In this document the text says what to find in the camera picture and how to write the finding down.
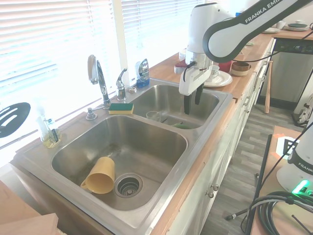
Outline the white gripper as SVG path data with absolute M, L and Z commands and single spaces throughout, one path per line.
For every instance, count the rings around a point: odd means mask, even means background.
M 196 90 L 195 104 L 199 105 L 203 92 L 203 83 L 210 77 L 213 65 L 208 69 L 200 70 L 196 66 L 188 68 L 181 74 L 179 93 L 184 95 L 184 113 L 189 115 L 191 110 L 192 93 Z

